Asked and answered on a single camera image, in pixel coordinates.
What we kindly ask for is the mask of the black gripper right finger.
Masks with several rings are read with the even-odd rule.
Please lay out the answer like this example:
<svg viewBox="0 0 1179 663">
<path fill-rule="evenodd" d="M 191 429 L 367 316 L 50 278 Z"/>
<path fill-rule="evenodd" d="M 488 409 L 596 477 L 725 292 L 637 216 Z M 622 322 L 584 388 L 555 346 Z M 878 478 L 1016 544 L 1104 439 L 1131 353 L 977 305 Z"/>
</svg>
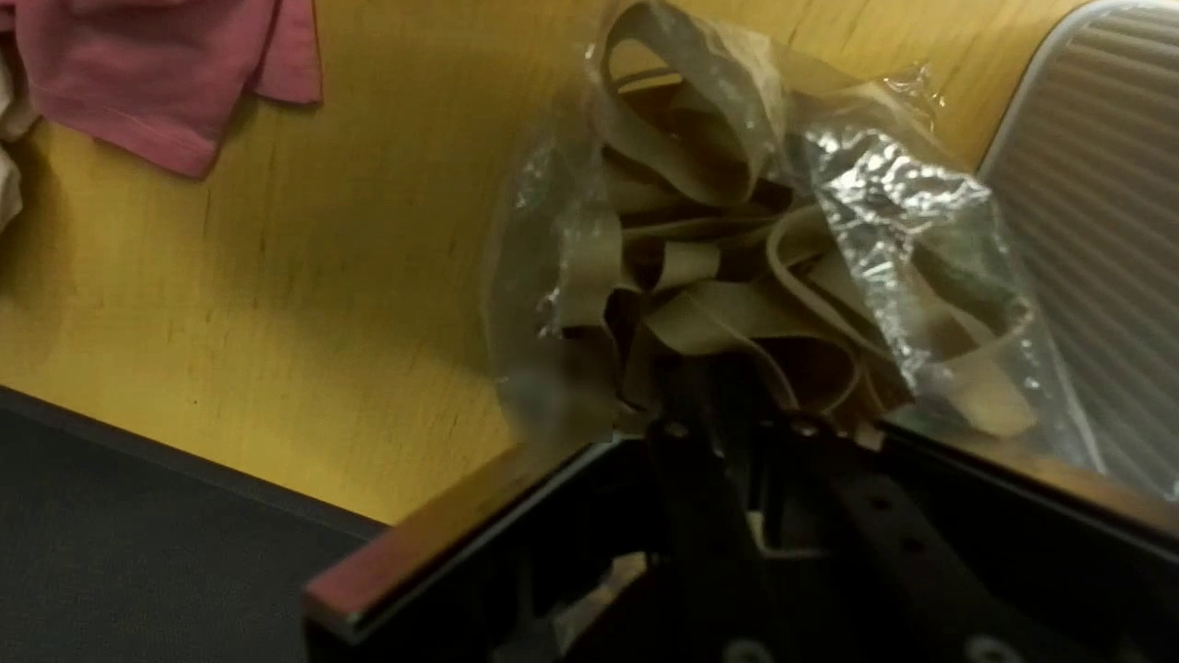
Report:
<svg viewBox="0 0 1179 663">
<path fill-rule="evenodd" d="M 864 448 L 819 429 L 808 439 L 831 522 L 883 585 L 926 663 L 1048 663 L 1056 642 L 1004 607 Z"/>
</svg>

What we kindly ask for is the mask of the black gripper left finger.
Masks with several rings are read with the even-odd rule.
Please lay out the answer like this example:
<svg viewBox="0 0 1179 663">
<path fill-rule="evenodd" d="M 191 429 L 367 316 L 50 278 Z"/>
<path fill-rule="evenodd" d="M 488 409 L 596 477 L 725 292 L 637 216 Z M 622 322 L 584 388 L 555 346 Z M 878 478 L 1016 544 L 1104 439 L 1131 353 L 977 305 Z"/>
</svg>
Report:
<svg viewBox="0 0 1179 663">
<path fill-rule="evenodd" d="M 666 558 L 692 663 L 782 663 L 773 594 L 706 421 L 706 383 L 692 361 L 654 373 L 663 407 L 648 457 L 666 516 Z"/>
</svg>

